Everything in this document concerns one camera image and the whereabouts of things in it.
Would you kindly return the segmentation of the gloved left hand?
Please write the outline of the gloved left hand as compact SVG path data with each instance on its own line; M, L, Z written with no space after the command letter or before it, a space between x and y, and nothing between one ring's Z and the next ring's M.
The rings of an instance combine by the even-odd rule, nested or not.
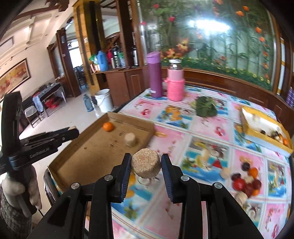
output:
M33 166L25 168L29 182L23 185L11 175L6 175L2 183L4 196L13 208L30 218L37 210L42 209L42 202L37 182L36 170Z

